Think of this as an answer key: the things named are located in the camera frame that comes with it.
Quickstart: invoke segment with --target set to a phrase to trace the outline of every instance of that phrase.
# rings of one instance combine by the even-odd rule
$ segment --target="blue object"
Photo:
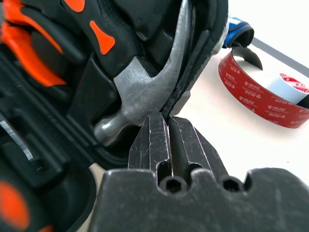
[[[254,29],[240,18],[229,17],[229,29],[223,48],[247,47],[254,38]]]

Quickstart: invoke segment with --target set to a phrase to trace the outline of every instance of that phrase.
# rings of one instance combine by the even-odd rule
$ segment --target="silver hammer head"
[[[124,128],[141,126],[150,114],[160,112],[171,96],[179,78],[191,31],[191,5],[182,0],[175,38],[169,59],[163,70],[150,77],[136,57],[114,78],[122,100],[117,114],[103,118],[94,129],[96,138],[104,145],[114,144]]]

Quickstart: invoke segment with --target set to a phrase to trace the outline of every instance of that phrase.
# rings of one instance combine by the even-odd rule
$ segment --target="black and orange handle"
[[[3,159],[0,159],[0,228],[5,232],[53,232],[37,196]]]
[[[76,38],[40,11],[25,7],[20,0],[4,0],[3,9],[6,21],[34,27],[71,63],[80,65],[86,62],[87,55]]]
[[[143,48],[111,0],[61,0],[90,40],[110,77],[116,77]]]
[[[1,40],[16,55],[28,74],[55,99],[69,102],[72,91],[67,83],[50,71],[31,46],[31,34],[26,30],[4,22],[1,26]]]

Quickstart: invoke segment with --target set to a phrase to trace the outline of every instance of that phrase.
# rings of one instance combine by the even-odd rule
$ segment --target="claw hammer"
[[[192,11],[190,0],[182,0],[175,38],[168,61],[163,70],[150,77],[134,57],[114,82],[122,100],[121,109],[103,118],[94,129],[96,138],[104,145],[115,144],[122,131],[131,126],[141,126],[146,117],[160,112],[177,84],[191,33]]]

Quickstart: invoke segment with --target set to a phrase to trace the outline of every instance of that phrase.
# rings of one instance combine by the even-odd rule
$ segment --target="red adhesive tape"
[[[309,119],[309,109],[295,105],[268,91],[237,64],[234,56],[261,69],[258,56],[248,48],[234,48],[219,64],[220,78],[227,90],[262,118],[288,128],[299,128]]]

